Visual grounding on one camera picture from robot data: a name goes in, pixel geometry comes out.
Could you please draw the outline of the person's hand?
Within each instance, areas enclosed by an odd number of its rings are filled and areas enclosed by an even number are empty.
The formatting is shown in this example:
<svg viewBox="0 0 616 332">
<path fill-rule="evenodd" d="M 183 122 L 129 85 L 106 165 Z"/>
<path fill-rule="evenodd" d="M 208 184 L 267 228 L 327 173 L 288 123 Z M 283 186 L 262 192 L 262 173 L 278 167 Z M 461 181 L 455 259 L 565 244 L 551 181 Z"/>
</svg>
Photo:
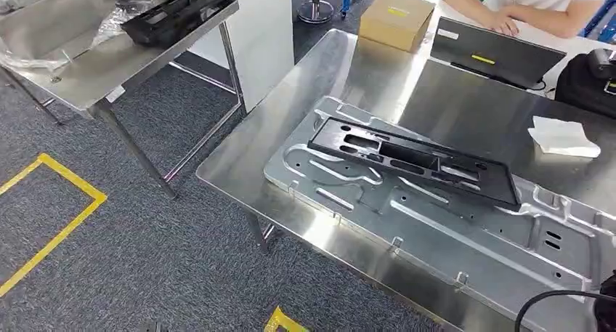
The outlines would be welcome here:
<svg viewBox="0 0 616 332">
<path fill-rule="evenodd" d="M 491 12 L 485 27 L 507 36 L 517 36 L 519 28 L 507 11 Z"/>
</svg>

